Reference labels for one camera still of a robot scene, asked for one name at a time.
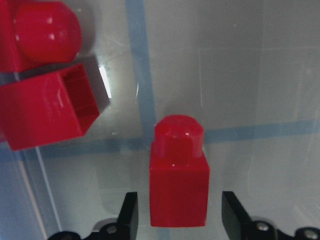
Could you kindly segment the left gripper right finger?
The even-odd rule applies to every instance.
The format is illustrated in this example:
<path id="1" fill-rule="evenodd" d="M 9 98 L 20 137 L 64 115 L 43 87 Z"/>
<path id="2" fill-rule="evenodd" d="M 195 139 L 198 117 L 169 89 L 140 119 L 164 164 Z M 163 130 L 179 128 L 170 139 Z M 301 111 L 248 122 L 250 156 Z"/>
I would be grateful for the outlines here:
<path id="1" fill-rule="evenodd" d="M 252 219 L 233 191 L 221 195 L 221 220 L 229 240 L 246 240 Z"/>

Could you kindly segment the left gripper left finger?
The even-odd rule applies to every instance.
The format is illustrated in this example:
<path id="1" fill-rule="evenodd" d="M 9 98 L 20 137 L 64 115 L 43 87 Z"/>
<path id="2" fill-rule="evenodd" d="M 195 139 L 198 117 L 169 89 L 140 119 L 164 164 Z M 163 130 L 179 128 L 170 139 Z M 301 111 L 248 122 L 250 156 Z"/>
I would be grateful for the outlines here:
<path id="1" fill-rule="evenodd" d="M 138 232 L 138 193 L 127 192 L 117 218 L 119 240 L 135 240 Z"/>

